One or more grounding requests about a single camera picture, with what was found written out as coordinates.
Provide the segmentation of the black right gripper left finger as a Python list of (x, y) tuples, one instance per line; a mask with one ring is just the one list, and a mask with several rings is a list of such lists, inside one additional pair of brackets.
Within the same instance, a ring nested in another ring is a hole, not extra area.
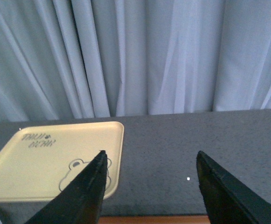
[(96, 224), (107, 182), (107, 154), (100, 151), (28, 224)]

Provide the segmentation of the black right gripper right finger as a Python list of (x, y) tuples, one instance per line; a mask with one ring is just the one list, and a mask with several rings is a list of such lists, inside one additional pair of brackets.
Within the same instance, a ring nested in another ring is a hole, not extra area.
[(271, 224), (271, 204), (203, 151), (196, 158), (199, 188), (212, 224)]

